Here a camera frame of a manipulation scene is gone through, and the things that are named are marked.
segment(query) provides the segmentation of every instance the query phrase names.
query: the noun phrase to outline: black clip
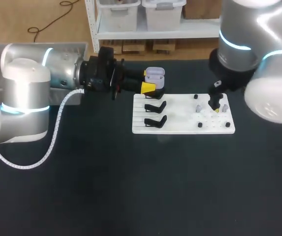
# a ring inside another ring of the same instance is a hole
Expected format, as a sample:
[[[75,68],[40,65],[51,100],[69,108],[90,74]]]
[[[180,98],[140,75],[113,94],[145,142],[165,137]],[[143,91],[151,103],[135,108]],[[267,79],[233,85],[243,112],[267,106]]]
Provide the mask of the black clip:
[[[145,104],[144,108],[146,112],[150,111],[150,112],[155,112],[155,113],[160,114],[165,109],[166,105],[167,105],[167,102],[163,101],[160,107],[156,107],[150,104]]]
[[[162,128],[164,126],[164,124],[166,123],[167,120],[167,116],[164,115],[163,118],[161,119],[161,121],[156,121],[153,119],[144,119],[144,124],[146,127],[156,127],[158,129]]]
[[[146,98],[153,98],[153,99],[158,99],[160,100],[165,94],[165,88],[162,89],[156,89],[155,91],[152,92],[146,92],[144,95]]]

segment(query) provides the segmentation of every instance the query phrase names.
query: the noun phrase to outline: cardboard box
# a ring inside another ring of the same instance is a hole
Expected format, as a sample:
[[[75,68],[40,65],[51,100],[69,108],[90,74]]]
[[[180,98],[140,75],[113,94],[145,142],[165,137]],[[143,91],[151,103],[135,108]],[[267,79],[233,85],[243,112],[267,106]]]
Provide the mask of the cardboard box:
[[[185,19],[217,19],[221,14],[222,0],[187,0]]]

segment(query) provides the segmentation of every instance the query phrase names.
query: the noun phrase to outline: wooden floor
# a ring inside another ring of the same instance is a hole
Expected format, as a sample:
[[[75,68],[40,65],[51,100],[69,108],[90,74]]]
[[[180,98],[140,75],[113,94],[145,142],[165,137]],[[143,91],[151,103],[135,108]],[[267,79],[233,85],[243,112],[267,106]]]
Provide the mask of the wooden floor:
[[[0,43],[32,42],[34,35],[29,27],[43,28],[52,20],[67,12],[61,0],[0,0]],[[65,17],[41,32],[37,42],[88,42],[91,44],[85,2],[80,0]],[[177,42],[171,55],[124,55],[126,60],[207,59],[217,39],[183,39]]]

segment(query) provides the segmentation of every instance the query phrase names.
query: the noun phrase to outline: metal shelf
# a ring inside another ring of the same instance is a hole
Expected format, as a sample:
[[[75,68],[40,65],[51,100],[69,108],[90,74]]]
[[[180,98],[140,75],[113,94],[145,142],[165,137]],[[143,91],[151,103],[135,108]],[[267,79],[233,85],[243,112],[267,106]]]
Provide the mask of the metal shelf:
[[[94,0],[85,0],[94,51],[99,51],[100,39],[162,39],[162,38],[216,38],[219,36],[220,20],[186,20],[181,18],[180,26],[175,31],[148,31],[145,9],[139,7],[137,31],[111,32],[99,14],[94,16]]]

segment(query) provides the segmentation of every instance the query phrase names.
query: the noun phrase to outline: robotic arm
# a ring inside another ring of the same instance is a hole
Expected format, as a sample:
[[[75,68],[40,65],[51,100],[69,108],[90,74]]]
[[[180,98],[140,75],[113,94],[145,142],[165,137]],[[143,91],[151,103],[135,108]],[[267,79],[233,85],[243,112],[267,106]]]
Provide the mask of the robotic arm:
[[[282,0],[224,0],[219,48],[210,68],[218,94],[246,87],[245,101],[260,117],[282,123]]]
[[[113,100],[121,90],[156,98],[164,93],[144,70],[128,70],[124,60],[116,61],[111,48],[102,47],[98,57],[85,61],[78,53],[9,44],[0,67],[4,78],[0,143],[32,142],[47,134],[50,87],[73,90],[72,94],[108,92]]]

